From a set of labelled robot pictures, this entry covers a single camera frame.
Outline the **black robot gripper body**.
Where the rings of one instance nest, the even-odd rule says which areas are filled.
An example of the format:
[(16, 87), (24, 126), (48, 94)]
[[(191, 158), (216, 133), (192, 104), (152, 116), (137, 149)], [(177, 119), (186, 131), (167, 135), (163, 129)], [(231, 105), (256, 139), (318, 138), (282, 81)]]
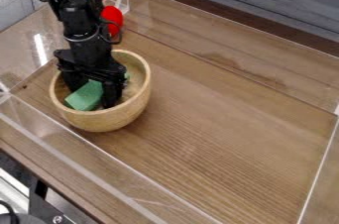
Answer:
[(55, 50), (60, 72), (77, 72), (88, 80), (124, 83), (125, 66), (112, 57), (116, 41), (109, 32), (64, 34), (69, 47)]

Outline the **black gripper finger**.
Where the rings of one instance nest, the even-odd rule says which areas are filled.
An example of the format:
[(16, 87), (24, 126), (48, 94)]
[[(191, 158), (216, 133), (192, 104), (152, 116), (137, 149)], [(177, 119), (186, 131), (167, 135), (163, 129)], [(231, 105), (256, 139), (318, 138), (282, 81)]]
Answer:
[(88, 83), (88, 79), (77, 72), (63, 71), (61, 76), (71, 92), (77, 91)]
[(121, 82), (107, 81), (103, 84), (101, 105), (104, 109), (115, 106), (121, 97), (123, 88), (124, 84)]

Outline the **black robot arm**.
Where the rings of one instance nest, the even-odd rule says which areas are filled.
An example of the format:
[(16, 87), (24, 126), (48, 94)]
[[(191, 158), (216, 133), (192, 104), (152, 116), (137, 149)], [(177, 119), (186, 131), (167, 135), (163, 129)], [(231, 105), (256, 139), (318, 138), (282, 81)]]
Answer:
[(64, 26), (65, 50), (56, 50), (59, 70), (69, 90), (77, 91), (92, 80), (101, 83), (100, 105), (116, 105), (124, 88), (125, 66), (112, 57), (112, 46), (121, 35), (112, 35), (113, 23), (101, 16), (101, 0), (40, 0), (49, 4)]

